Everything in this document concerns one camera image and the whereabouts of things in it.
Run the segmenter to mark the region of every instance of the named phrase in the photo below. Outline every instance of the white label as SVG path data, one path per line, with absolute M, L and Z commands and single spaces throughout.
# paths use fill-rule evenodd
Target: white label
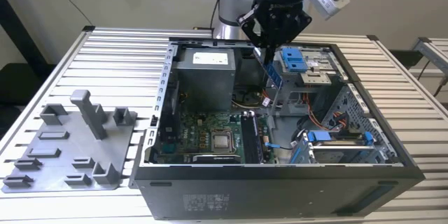
M 227 54 L 219 52 L 196 52 L 193 54 L 193 64 L 227 65 Z
M 308 66 L 311 67 L 317 67 L 319 66 L 319 63 L 316 61 L 308 61 Z
M 263 106 L 267 107 L 269 105 L 269 102 L 271 102 L 271 99 L 265 97 L 263 100 Z

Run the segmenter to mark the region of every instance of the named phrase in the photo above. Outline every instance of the vertical gray post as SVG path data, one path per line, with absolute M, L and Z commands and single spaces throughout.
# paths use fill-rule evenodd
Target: vertical gray post
M 101 117 L 96 114 L 95 107 L 89 101 L 91 92 L 88 90 L 75 90 L 69 101 L 79 107 L 84 121 L 91 128 L 96 139 L 105 138 L 105 130 L 101 124 Z

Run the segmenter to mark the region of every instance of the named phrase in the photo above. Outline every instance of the white wall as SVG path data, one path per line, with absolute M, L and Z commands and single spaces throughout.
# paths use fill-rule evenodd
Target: white wall
M 9 63 L 24 63 L 23 58 L 15 44 L 12 43 L 7 32 L 0 26 L 0 70 Z
M 83 26 L 67 0 L 9 0 L 43 54 L 57 61 Z M 207 27 L 215 0 L 73 0 L 97 26 Z M 447 0 L 352 0 L 329 21 L 312 10 L 308 33 L 375 34 L 391 48 L 409 49 L 417 36 L 448 37 Z
M 448 0 L 351 1 L 327 22 L 313 10 L 307 32 L 373 34 L 393 49 L 411 49 L 417 37 L 448 37 Z
M 96 26 L 208 27 L 216 0 L 72 0 Z M 68 0 L 9 0 L 45 56 L 57 61 L 87 21 Z

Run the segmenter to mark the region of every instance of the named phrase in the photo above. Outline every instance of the blue latch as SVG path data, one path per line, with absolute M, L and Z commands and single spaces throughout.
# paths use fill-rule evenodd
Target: blue latch
M 283 48 L 281 57 L 291 72 L 307 72 L 308 65 L 297 48 Z
M 364 132 L 364 140 L 367 146 L 371 146 L 373 144 L 373 135 L 368 131 Z
M 309 131 L 308 132 L 308 140 L 313 141 L 331 141 L 331 135 L 328 131 Z

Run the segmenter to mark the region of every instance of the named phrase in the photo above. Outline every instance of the metal rack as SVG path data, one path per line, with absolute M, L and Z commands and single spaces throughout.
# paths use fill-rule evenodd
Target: metal rack
M 128 188 L 136 144 L 149 126 L 149 116 L 169 37 L 211 37 L 208 30 L 96 28 L 84 31 L 0 141 L 0 179 L 41 125 L 39 114 L 47 103 L 61 103 L 76 111 L 69 97 L 88 89 L 92 103 L 104 110 L 127 106 L 137 112 L 136 127 L 121 173 L 111 191 L 0 193 L 0 220 L 25 223 L 151 223 L 140 191 Z M 325 222 L 445 223 L 448 221 L 448 112 L 423 88 L 383 44 L 367 36 L 301 35 L 296 41 L 337 44 L 376 106 L 413 156 L 427 180 L 387 203 L 364 219 Z M 241 220 L 245 223 L 312 223 L 313 220 Z
M 415 43 L 413 50 L 420 51 L 448 76 L 448 39 L 421 37 Z

